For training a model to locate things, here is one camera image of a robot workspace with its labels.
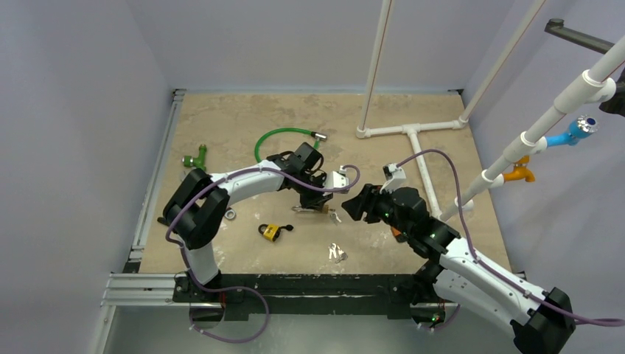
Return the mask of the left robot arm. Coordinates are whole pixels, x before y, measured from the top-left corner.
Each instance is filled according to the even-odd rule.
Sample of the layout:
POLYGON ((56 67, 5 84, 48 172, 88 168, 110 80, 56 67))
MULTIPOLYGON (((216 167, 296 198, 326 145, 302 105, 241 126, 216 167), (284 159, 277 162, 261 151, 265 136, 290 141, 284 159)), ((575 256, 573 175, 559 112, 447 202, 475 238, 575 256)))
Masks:
POLYGON ((333 195, 327 173, 317 169, 324 157, 312 145, 267 157, 254 166, 230 173, 192 170, 167 202, 162 216, 176 234, 186 267, 194 274, 191 292, 203 302, 220 291, 220 270, 212 241, 226 210, 233 204, 266 192, 293 190, 305 209, 322 210, 333 195))

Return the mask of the black overhead bar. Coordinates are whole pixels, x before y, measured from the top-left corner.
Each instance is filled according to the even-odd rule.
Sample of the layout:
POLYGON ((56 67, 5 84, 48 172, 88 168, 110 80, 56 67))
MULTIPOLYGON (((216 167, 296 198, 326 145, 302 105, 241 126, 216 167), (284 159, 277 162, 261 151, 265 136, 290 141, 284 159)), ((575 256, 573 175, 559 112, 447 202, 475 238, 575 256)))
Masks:
POLYGON ((544 32, 603 55, 615 45, 610 41, 568 28, 565 21, 560 18, 550 19, 545 25, 544 32))

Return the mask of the orange faucet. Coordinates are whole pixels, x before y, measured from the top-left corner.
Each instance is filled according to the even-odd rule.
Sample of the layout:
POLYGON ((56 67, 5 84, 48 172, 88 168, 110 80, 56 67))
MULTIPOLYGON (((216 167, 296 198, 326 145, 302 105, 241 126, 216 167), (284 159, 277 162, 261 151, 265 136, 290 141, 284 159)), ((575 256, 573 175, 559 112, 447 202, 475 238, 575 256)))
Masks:
POLYGON ((513 169, 509 173, 503 174, 503 180, 505 183, 510 181, 524 180, 527 183, 535 182, 535 176, 533 172, 528 168, 530 162, 530 156, 524 156, 513 164, 513 169))

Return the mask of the blue faucet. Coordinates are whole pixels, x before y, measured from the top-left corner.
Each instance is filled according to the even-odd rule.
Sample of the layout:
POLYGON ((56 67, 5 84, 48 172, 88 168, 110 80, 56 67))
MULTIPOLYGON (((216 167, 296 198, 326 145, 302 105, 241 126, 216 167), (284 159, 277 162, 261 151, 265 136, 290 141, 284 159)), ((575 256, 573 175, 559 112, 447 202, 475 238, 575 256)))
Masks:
POLYGON ((588 115, 581 115, 569 124, 565 132, 557 136, 547 136, 545 141, 547 148, 562 145, 574 146, 597 131, 598 121, 588 115))

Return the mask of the small yellow padlock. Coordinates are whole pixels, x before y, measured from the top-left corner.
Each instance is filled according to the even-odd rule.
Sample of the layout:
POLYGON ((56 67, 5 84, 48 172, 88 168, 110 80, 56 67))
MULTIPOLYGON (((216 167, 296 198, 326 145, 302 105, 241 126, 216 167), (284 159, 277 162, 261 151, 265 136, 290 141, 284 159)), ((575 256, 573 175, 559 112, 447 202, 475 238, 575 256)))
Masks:
POLYGON ((259 225, 257 231, 264 237, 264 239, 269 240, 270 242, 276 242, 281 236, 283 231, 293 231, 294 226, 291 224, 285 226, 279 226, 276 224, 261 224, 259 225))

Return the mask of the red adjustable wrench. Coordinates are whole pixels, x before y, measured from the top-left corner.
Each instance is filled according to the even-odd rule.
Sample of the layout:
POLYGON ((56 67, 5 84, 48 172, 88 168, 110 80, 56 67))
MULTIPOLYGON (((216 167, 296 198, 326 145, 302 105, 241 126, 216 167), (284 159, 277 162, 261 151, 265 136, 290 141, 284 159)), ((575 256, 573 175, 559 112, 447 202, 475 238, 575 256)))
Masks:
POLYGON ((224 214, 224 218, 228 221, 232 221, 237 217, 237 213, 232 208, 227 208, 224 214))

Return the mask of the large brass padlock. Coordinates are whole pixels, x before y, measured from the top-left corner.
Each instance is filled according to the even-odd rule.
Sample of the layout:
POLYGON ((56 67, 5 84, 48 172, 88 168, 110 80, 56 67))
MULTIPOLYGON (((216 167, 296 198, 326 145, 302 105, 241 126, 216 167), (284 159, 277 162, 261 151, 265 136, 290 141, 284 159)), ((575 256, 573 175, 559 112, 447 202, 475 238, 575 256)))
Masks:
POLYGON ((315 214, 328 214, 329 207, 325 206, 293 206, 292 211, 296 213, 315 213, 315 214))

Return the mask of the white pvc pipe frame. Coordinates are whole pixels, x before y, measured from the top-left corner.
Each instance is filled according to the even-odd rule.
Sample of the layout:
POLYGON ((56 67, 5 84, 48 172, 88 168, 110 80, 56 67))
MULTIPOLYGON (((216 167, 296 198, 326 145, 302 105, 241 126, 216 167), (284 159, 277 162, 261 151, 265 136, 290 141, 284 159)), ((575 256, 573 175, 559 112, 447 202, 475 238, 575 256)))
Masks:
MULTIPOLYGON (((377 25, 376 38, 369 67, 369 75, 366 84, 365 99, 362 106, 361 118, 356 127, 356 136, 359 139, 367 139, 372 136, 385 136, 393 134, 405 134, 411 140, 413 151, 416 154, 422 152, 418 141, 421 131, 458 130, 464 128, 469 122, 470 115, 477 107, 486 90, 495 81, 498 72, 504 67, 509 56, 531 26, 531 23, 544 6, 543 1, 534 1, 520 21, 499 58, 483 80, 481 86, 470 100, 463 113, 455 120, 439 123, 408 124, 386 128, 370 129, 366 127, 366 120, 371 106, 371 98, 377 79, 378 67, 383 53, 383 45, 387 37, 388 24, 391 18, 393 1, 382 2, 380 16, 377 25)), ((604 56, 590 69, 583 71, 569 84, 555 99, 551 107, 527 130, 520 133, 503 150, 488 168, 478 174, 471 182, 468 189, 460 192, 454 201, 446 208, 441 209, 427 165, 422 157, 417 159, 419 172, 422 177, 428 197, 429 205, 433 208, 434 215, 442 221, 450 219, 456 214, 462 213, 464 206, 471 200, 488 190, 503 179, 505 169, 526 155, 535 153, 539 147, 545 147, 544 135, 560 122, 568 114, 572 114, 586 103, 599 102, 614 96, 616 84, 611 75, 624 64, 624 40, 620 39, 604 56)))

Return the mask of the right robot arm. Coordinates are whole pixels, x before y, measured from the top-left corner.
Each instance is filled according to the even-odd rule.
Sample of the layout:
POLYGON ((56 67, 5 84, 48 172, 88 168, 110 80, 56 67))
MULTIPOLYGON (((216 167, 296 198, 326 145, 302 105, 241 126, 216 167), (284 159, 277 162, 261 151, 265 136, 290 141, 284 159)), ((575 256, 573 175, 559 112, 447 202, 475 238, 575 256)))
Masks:
POLYGON ((365 184, 341 206, 355 221, 383 222, 399 232, 426 267, 413 281, 416 295, 436 295, 487 319, 511 336, 521 353, 560 353, 576 329, 563 314, 569 296, 532 285, 469 247, 467 238, 434 218, 417 189, 393 192, 365 184))

